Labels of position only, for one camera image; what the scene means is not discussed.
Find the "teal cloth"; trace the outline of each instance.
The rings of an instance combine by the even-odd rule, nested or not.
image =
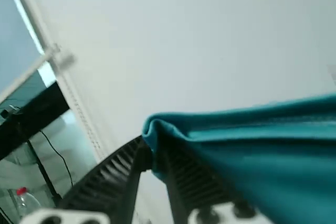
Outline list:
[[[185,141],[274,223],[336,223],[336,94],[215,113],[155,114],[142,133],[154,156],[162,134]]]

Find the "black cable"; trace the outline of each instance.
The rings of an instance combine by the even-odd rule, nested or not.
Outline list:
[[[50,147],[57,153],[58,156],[60,156],[60,158],[62,158],[62,160],[63,160],[63,162],[64,162],[64,165],[65,165],[65,168],[67,169],[68,174],[69,174],[69,177],[70,177],[71,186],[74,186],[74,185],[73,185],[73,182],[72,182],[72,176],[71,176],[71,174],[70,174],[70,171],[69,171],[69,167],[68,167],[68,165],[67,165],[67,162],[66,162],[65,159],[62,157],[62,155],[59,154],[57,150],[55,150],[55,148],[54,148],[53,145],[51,144],[51,142],[50,142],[49,138],[47,137],[47,135],[44,134],[43,131],[40,131],[40,132],[41,132],[42,135],[46,138],[46,140],[48,141]]]
[[[8,220],[11,224],[14,224],[13,222],[12,222],[12,220],[8,217],[8,215],[5,213],[5,211],[0,207],[0,210],[1,210],[1,212],[3,213],[3,215],[7,218],[6,220]]]

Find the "black metal frame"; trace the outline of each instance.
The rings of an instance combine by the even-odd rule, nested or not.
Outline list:
[[[43,179],[50,190],[55,205],[58,205],[61,196],[56,192],[54,185],[29,139],[60,117],[68,109],[69,106],[58,84],[55,82],[19,111],[13,114],[2,113],[2,115],[4,114],[7,117],[6,121],[0,125],[0,139],[6,140],[1,143],[0,160],[23,143],[27,143]]]

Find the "red bottle cap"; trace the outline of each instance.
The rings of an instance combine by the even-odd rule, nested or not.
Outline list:
[[[22,195],[22,194],[25,194],[26,192],[27,192],[27,187],[21,187],[16,190],[16,195]]]

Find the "plastic bottle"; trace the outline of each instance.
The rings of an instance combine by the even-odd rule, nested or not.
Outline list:
[[[21,219],[41,207],[41,204],[38,202],[38,200],[33,195],[27,192],[26,187],[17,189],[16,195],[18,198],[18,212]]]

